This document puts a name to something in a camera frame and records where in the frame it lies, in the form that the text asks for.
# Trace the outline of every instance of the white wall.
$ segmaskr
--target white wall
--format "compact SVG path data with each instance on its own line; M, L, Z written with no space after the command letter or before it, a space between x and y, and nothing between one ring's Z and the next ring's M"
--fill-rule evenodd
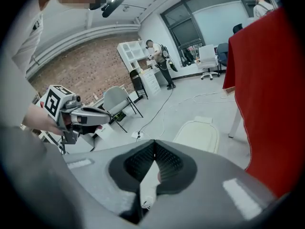
M160 14L164 12L165 10L169 9L171 6L175 5L181 0L160 0L159 1L159 7L154 8L155 10L148 16L143 17L140 16L139 19L143 19L141 22L141 28L139 29L139 35L143 40L152 40L154 42L157 42L159 44L163 44L167 47L171 58L174 61L175 66L178 69L178 72L170 71L171 77L180 77L195 73L202 73L204 71L207 71L206 69L198 70L196 64L192 64L190 66L181 67L180 64L180 56L178 53L178 50L175 46L175 43L173 41L173 38L167 29L163 19L161 18Z
M170 53L170 56L178 69L178 72L170 71L172 78L202 72L202 70L198 70L195 64L186 67L180 66L181 59L179 57L176 45L163 19L159 14L151 14L141 24L141 28L139 29L138 33L144 41L152 40L167 47L168 52Z

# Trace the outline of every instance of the black pants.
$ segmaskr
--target black pants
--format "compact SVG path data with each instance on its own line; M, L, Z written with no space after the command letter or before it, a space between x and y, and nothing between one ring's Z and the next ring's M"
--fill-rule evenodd
M160 71L161 71L162 75L164 76L164 78L167 80L168 84L173 84L173 80L167 69L166 61L159 63L159 66L160 66Z

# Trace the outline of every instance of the table leg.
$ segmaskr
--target table leg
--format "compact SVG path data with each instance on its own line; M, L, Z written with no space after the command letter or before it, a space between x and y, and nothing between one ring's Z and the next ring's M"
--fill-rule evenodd
M231 131L229 133L230 138L233 138L235 136L237 128L238 128L239 123L241 122L241 120L242 120L242 115L239 111L239 108L237 108L235 119L234 119L234 122L233 122L233 125L232 125L232 128L231 128Z

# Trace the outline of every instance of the electrical outlet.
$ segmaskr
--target electrical outlet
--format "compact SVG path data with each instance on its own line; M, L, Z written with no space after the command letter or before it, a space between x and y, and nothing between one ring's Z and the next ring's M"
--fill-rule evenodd
M139 131L135 131L134 133L132 133L132 137L135 138L135 139L137 139L138 136L140 136L140 137L138 138L138 140L139 140L139 139L142 139L142 138L144 137L144 133L143 133L143 132L140 132L140 134L138 134L138 133L139 133Z

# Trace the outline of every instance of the white shirt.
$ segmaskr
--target white shirt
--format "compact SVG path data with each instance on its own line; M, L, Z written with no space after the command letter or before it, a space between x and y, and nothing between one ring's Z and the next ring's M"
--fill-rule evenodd
M152 47L155 53L156 52L161 53L161 46L159 44L154 43ZM157 63L161 63L165 61L165 59L161 56L161 54L154 56L154 59L156 60Z
M264 6L266 9L260 5L256 5L253 8L253 14L255 20L257 20L260 17L263 17L269 10L274 10L274 7L270 3L267 3L265 1L260 1L259 4Z
M35 89L25 79L31 57L39 43L41 26L39 0L29 0L11 25L0 51L0 125L19 126L35 96Z
M39 27L33 30L38 21ZM29 0L12 24L5 40L6 52L25 76L31 57L40 41L43 30L39 0Z

